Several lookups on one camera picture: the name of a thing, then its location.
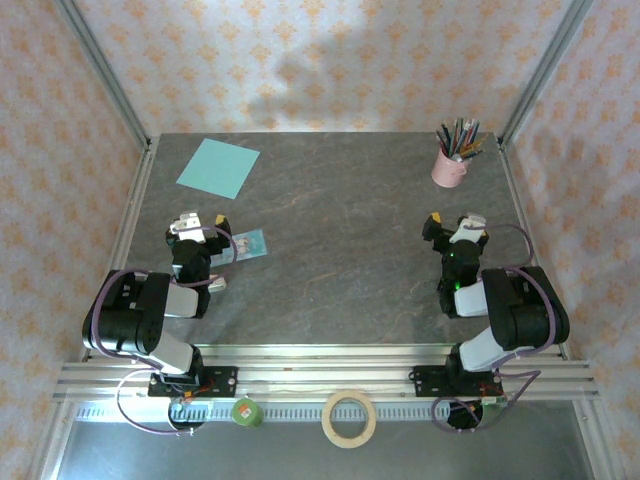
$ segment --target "wall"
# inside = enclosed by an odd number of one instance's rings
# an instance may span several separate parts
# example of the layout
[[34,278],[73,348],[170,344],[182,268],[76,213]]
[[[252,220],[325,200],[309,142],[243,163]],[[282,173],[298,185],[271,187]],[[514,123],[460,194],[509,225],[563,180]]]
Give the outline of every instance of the wall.
[[569,0],[79,0],[152,135],[499,131]]
[[542,264],[640,478],[640,14],[596,0],[510,153]]
[[0,464],[23,478],[140,156],[49,0],[0,9]]

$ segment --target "pink cup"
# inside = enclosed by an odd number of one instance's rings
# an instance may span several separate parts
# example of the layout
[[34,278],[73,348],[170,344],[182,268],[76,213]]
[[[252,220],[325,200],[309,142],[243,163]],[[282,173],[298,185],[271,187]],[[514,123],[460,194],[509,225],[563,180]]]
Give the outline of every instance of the pink cup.
[[436,164],[431,171],[431,178],[434,182],[441,187],[453,188],[460,185],[465,173],[467,173],[467,167],[464,163],[449,160],[442,153],[442,149],[438,150],[438,158],[436,158]]

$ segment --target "green object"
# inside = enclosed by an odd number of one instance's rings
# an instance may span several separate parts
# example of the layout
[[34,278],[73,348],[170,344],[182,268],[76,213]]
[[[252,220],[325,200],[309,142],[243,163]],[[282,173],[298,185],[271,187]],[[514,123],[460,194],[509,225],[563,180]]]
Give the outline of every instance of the green object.
[[242,427],[257,427],[264,419],[264,410],[250,398],[241,398],[233,406],[231,417]]
[[234,199],[260,152],[209,138],[202,141],[177,183]]

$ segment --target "roll of tape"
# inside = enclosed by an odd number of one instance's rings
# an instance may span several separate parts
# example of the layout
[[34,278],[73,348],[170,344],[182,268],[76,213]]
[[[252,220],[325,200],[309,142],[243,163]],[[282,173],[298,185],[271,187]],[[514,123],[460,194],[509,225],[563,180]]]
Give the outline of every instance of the roll of tape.
[[[333,408],[343,400],[354,400],[360,403],[367,412],[367,420],[362,433],[353,438],[341,437],[336,433],[333,425],[331,425],[331,412]],[[365,394],[356,390],[343,390],[334,393],[329,397],[329,400],[327,400],[324,406],[324,410],[322,410],[322,429],[324,430],[324,434],[331,443],[340,448],[358,448],[367,443],[376,430],[376,422],[376,410],[371,400],[369,400]]]

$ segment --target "orange floral pattern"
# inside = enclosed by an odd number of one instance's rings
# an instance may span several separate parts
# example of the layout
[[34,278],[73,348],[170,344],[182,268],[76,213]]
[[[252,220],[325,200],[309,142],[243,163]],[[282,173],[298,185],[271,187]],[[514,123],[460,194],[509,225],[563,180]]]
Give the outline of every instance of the orange floral pattern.
[[25,478],[61,364],[77,359],[140,156],[54,5],[0,9],[2,478]]
[[500,131],[570,0],[79,0],[145,128]]
[[594,2],[510,151],[628,478],[640,478],[639,31],[630,2]]

